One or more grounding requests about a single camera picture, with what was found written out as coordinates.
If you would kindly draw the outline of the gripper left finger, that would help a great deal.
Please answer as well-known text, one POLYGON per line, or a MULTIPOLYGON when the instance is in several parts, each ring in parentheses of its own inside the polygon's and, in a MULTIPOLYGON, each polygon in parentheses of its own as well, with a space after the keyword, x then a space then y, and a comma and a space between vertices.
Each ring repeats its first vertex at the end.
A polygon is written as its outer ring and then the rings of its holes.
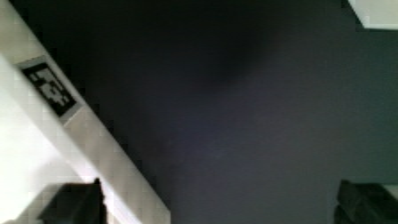
POLYGON ((107 224, 102 182, 66 183, 40 214, 43 224, 107 224))

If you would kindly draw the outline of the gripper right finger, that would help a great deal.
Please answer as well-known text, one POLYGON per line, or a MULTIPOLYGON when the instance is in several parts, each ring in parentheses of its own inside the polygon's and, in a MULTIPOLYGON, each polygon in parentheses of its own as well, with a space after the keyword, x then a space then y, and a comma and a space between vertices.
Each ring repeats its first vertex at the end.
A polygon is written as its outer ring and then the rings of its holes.
POLYGON ((398 224, 398 198, 382 184, 342 181, 334 224, 398 224))

